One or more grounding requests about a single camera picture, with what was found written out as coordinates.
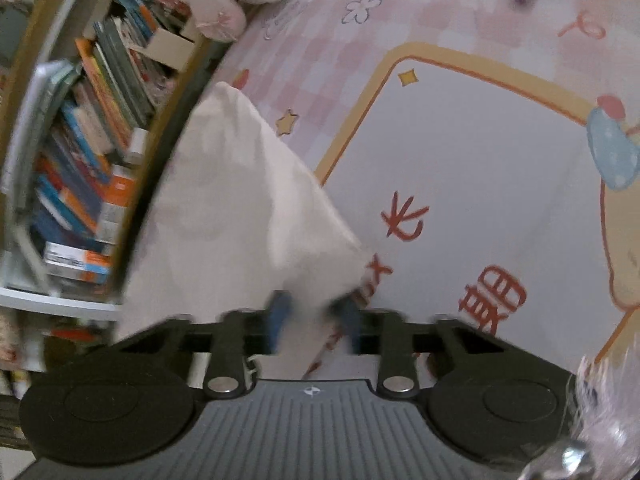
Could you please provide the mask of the cream t-shirt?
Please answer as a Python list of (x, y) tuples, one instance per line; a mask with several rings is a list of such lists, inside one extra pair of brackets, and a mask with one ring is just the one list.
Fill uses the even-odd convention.
[(370, 250), (240, 90), (204, 92), (160, 179), (132, 255), (118, 338), (179, 314), (200, 323), (293, 299), (273, 379), (298, 379), (329, 337), (326, 308), (363, 280)]

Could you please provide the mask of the usmile white orange box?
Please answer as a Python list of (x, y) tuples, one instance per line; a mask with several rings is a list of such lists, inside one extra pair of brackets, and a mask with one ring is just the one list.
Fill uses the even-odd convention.
[(47, 274), (90, 284), (104, 284), (111, 273), (111, 259), (73, 246), (47, 242), (43, 264)]

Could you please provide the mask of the white orange flat box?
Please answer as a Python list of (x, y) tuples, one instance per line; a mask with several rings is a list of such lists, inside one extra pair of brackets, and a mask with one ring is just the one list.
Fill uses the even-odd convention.
[(104, 244), (116, 244), (133, 192), (134, 176), (131, 171), (114, 165), (96, 224), (96, 240)]

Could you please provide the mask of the pink checkered cartoon tablecloth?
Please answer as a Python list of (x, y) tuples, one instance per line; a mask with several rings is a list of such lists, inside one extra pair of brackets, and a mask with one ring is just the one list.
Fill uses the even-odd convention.
[(364, 292), (560, 364), (639, 335), (639, 0), (283, 0), (224, 57)]

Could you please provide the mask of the small white box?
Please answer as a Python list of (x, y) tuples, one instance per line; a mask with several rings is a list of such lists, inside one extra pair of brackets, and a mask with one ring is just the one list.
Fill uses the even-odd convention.
[(124, 157), (127, 165), (138, 166), (141, 164), (148, 133), (149, 131), (143, 128), (134, 128), (132, 130), (131, 139)]

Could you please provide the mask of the row of leaning books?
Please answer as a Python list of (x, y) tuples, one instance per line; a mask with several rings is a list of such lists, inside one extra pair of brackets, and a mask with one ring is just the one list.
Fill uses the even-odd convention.
[(77, 39), (77, 58), (51, 82), (32, 188), (17, 203), (30, 215), (37, 249), (47, 242), (109, 255), (96, 240), (113, 166), (124, 161), (134, 128), (149, 131), (178, 72), (143, 54), (157, 29), (183, 36), (190, 16), (179, 0), (106, 0), (102, 18)]

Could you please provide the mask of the beige pen holder box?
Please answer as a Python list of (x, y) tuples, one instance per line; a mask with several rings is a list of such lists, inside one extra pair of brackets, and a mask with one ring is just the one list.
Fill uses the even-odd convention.
[(190, 61), (194, 47), (194, 41), (159, 28), (143, 49), (143, 54), (177, 72), (183, 72)]

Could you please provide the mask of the white bookshelf frame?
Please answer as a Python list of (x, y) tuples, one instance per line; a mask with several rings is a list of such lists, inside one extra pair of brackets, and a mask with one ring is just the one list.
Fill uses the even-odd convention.
[(180, 0), (1, 0), (1, 303), (116, 321), (212, 45)]

